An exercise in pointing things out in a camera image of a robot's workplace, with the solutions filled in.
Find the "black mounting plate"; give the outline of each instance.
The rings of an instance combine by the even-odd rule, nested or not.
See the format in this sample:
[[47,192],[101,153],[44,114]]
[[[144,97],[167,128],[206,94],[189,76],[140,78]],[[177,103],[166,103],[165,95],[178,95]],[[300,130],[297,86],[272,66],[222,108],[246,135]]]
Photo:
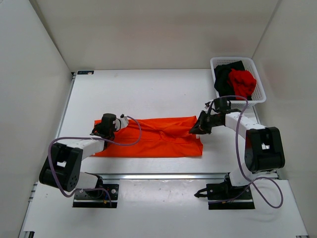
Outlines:
[[[117,200],[119,194],[118,184],[103,184],[104,189],[109,192],[111,198],[111,208],[117,208]],[[97,198],[91,197],[86,192],[75,192],[73,207],[87,207],[87,208],[110,208],[110,203],[104,203],[104,196]]]
[[[230,190],[230,196],[226,193],[215,193],[214,191],[219,190],[220,183],[208,183],[207,184],[207,198],[208,200],[226,200],[234,198],[239,195],[244,187]],[[255,209],[251,190],[247,189],[241,196],[236,198],[233,202],[226,203],[210,203],[208,202],[209,210],[245,210],[245,209]]]

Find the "black cloth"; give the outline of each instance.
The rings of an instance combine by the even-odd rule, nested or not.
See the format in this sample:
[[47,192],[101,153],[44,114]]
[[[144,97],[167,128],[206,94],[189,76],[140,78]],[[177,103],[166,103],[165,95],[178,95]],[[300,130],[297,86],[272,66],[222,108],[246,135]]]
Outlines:
[[229,73],[232,68],[235,70],[245,70],[242,61],[218,65],[214,69],[214,74],[216,76],[214,88],[218,91],[219,96],[235,95],[233,87],[228,83]]

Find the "white wall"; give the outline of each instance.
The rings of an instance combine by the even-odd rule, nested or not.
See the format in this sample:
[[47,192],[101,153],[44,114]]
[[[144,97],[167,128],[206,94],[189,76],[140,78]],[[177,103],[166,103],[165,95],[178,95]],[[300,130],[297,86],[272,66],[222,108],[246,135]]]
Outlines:
[[19,234],[71,74],[27,0],[0,0],[0,237]]
[[209,68],[215,56],[252,57],[277,0],[37,2],[76,71]]
[[317,1],[283,0],[254,61],[267,100],[263,123],[280,129],[285,169],[311,237],[317,236]]

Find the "white enclosure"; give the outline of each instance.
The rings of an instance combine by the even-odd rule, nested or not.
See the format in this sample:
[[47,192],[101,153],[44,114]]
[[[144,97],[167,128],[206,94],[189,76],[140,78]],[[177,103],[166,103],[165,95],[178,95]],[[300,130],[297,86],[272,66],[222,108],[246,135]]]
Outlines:
[[0,1],[0,237],[16,238],[71,74],[28,1]]
[[32,0],[66,64],[81,69],[209,68],[252,57],[277,0]]
[[[121,207],[117,213],[110,211],[114,220],[106,225],[109,235],[149,237],[154,232],[157,237],[250,237],[252,234],[257,237],[257,234],[265,234],[264,230],[268,229],[270,237],[296,237],[307,235],[301,215],[310,237],[317,237],[315,0],[30,2],[0,0],[1,238],[16,238],[19,235],[33,183],[37,181],[46,158],[47,145],[59,131],[71,88],[71,71],[110,69],[102,71],[105,75],[92,81],[84,80],[84,76],[78,77],[74,84],[60,134],[86,135],[90,129],[88,122],[98,119],[102,113],[126,113],[121,109],[114,112],[113,104],[105,106],[107,103],[98,101],[107,97],[89,95],[94,83],[102,86],[96,90],[100,95],[114,96],[125,92],[129,98],[118,99],[118,105],[138,118],[198,115],[205,100],[215,97],[210,59],[219,56],[249,57],[257,67],[266,93],[266,102],[256,106],[259,118],[262,124],[276,126],[281,131],[286,165],[280,175],[289,182],[278,182],[287,196],[285,207],[279,212],[265,210],[265,204],[255,195],[258,210],[252,214],[238,211],[225,213],[226,216],[221,212],[211,216],[204,212],[205,204],[190,196],[204,181],[195,180],[184,185],[187,182],[180,180],[179,183],[183,182],[188,188],[185,194],[187,201],[193,201],[184,212],[181,208],[183,197],[174,193],[177,192],[175,185],[178,183],[175,180],[168,183],[168,187],[165,186],[166,191],[160,193],[155,206],[146,203],[146,209],[138,210],[141,202],[145,202],[144,197],[140,194],[133,196],[132,187],[153,193],[153,188],[160,186],[159,182],[143,181],[135,185],[134,182],[122,180]],[[147,70],[129,72],[115,69],[177,70],[151,70],[149,74]],[[154,88],[153,93],[138,94],[134,98],[129,88],[120,88],[121,82],[132,87],[133,83],[140,84],[142,80],[147,89],[151,91]],[[164,90],[169,93],[168,100],[161,96]],[[145,98],[149,98],[146,109],[138,104],[133,107],[124,104],[126,101],[144,101]],[[176,106],[177,99],[188,106]],[[81,111],[81,103],[94,102],[98,102],[99,107],[86,105]],[[79,113],[84,115],[74,121]],[[248,116],[256,119],[252,110],[248,113]],[[229,141],[234,133],[228,128],[217,128],[214,134],[217,137],[202,137],[205,156],[201,159],[158,158],[144,162],[141,159],[92,158],[84,162],[83,169],[93,173],[117,174],[229,172],[235,166],[234,141]],[[220,144],[223,143],[231,149],[221,148]],[[240,141],[240,150],[243,150],[243,141]],[[267,184],[263,187],[277,202],[274,188]],[[67,213],[71,200],[62,198],[56,189],[40,185],[34,198],[37,206],[33,209],[30,207],[21,237],[27,229],[37,229],[35,238],[44,237],[45,229],[49,226],[45,219],[60,216],[59,211]],[[174,213],[165,209],[163,200],[169,201]],[[156,216],[155,209],[161,210],[170,220]],[[209,227],[198,211],[217,227]],[[153,226],[156,227],[153,230],[147,230],[144,226],[139,230],[141,233],[131,234],[129,231],[132,227],[127,230],[119,227],[120,221],[128,227],[132,219],[139,224],[143,215],[155,217],[153,221],[156,225],[162,225],[164,232],[160,233],[159,226]],[[196,226],[192,229],[188,217],[197,218]],[[52,236],[89,236],[92,228],[95,228],[95,235],[104,235],[102,227],[106,221],[100,219],[106,220],[107,216],[102,212],[70,210],[62,218],[56,222],[62,229],[61,233],[52,233]],[[67,229],[69,220],[69,225],[76,228],[72,232]],[[221,227],[228,220],[229,228]],[[153,225],[151,219],[146,219],[145,225]],[[183,226],[186,228],[177,233]],[[287,231],[274,232],[278,227]]]
[[254,61],[267,101],[262,122],[281,130],[289,179],[310,237],[317,237],[317,1],[281,2]]

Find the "red cloth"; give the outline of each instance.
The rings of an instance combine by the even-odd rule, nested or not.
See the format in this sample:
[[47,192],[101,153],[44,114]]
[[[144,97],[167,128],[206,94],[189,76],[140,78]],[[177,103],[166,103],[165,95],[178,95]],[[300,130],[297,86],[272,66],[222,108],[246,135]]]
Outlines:
[[[108,148],[95,154],[100,157],[189,157],[201,156],[203,144],[196,135],[189,134],[197,118],[139,119],[141,140],[132,146],[109,144]],[[122,144],[135,142],[139,127],[129,120],[129,125],[115,133],[114,141]]]
[[235,69],[232,69],[229,73],[228,83],[233,86],[235,95],[245,98],[251,97],[257,85],[257,81],[253,78],[249,71]]

